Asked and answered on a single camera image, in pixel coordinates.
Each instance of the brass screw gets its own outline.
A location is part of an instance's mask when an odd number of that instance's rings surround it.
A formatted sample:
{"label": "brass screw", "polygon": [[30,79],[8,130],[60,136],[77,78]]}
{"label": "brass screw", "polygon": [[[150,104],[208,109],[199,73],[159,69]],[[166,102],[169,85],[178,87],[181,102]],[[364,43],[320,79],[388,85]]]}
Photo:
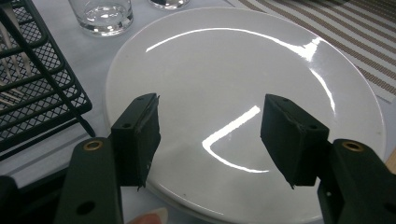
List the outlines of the brass screw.
{"label": "brass screw", "polygon": [[96,149],[101,148],[102,145],[103,145],[103,142],[102,142],[102,141],[93,140],[93,141],[88,142],[88,143],[86,143],[86,144],[84,145],[84,150],[87,150],[87,151],[94,151],[94,150],[96,150]]}
{"label": "brass screw", "polygon": [[361,144],[356,142],[343,142],[343,147],[355,152],[363,152],[364,148]]}

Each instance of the glass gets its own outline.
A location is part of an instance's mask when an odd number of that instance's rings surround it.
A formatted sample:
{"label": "glass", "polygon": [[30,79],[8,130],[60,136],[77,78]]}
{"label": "glass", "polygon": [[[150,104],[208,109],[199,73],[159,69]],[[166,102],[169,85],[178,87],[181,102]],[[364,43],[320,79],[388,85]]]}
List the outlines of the glass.
{"label": "glass", "polygon": [[97,36],[119,35],[134,20],[131,0],[69,0],[79,26]]}
{"label": "glass", "polygon": [[186,6],[190,0],[149,0],[155,7],[177,9]]}

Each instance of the white table surface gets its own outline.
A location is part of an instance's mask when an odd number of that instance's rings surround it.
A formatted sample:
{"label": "white table surface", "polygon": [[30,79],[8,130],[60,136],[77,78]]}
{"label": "white table surface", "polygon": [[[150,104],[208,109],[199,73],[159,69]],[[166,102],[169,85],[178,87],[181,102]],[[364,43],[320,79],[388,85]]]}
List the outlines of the white table surface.
{"label": "white table surface", "polygon": [[[103,95],[107,71],[120,47],[143,27],[159,18],[198,7],[231,7],[226,0],[191,0],[180,10],[161,10],[147,0],[132,0],[134,23],[122,35],[115,37],[92,37],[78,27],[68,1],[33,0],[49,27],[55,41],[70,63],[82,87],[92,101],[93,109],[83,117],[91,124],[97,136],[108,136],[103,114]],[[396,147],[396,102],[392,104],[378,98],[387,125],[387,151],[385,159]],[[20,187],[67,166],[74,146],[89,138],[80,125],[74,125],[23,152],[0,162],[0,175],[13,176]],[[207,223],[157,198],[147,189],[122,188],[125,221],[147,211],[167,207],[168,223]]]}

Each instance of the dish rack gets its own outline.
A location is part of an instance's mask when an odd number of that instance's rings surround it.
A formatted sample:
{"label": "dish rack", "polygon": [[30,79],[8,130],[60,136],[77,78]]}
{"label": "dish rack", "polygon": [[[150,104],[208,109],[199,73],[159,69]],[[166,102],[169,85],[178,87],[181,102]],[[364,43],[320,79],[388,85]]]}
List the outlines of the dish rack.
{"label": "dish rack", "polygon": [[2,36],[0,161],[76,123],[94,137],[81,116],[92,109],[92,103],[34,4],[9,2],[19,27],[0,8],[0,22],[12,43],[10,48]]}

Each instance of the striped placemat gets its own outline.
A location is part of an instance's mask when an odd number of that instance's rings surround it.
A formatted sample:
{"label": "striped placemat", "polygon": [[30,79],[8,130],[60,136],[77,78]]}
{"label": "striped placemat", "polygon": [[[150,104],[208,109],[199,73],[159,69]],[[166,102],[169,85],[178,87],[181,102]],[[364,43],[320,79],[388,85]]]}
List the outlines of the striped placemat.
{"label": "striped placemat", "polygon": [[374,93],[396,96],[396,0],[227,0],[314,32],[352,61]]}

